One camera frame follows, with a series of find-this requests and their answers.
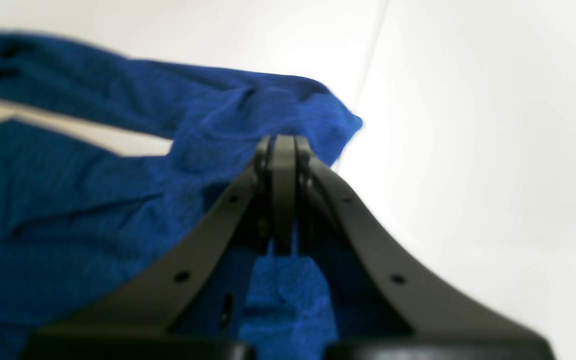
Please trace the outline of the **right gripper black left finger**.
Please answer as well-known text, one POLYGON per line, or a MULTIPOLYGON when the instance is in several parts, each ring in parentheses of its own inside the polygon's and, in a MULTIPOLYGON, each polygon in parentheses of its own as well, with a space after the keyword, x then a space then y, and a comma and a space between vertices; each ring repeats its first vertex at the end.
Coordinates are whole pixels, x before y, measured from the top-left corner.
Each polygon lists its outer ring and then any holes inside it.
POLYGON ((253 159, 169 253, 119 289, 29 338, 23 360, 254 360, 236 339, 258 256, 293 249, 295 137, 253 159))

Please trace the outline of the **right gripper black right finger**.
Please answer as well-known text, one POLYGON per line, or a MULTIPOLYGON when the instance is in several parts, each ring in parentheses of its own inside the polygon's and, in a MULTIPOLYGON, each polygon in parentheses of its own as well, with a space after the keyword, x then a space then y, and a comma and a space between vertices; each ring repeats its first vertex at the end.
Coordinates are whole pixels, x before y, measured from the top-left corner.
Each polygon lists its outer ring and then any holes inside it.
POLYGON ((295 139, 300 255, 326 279, 325 360, 553 360, 539 333, 466 296, 406 251, 348 183, 295 139))

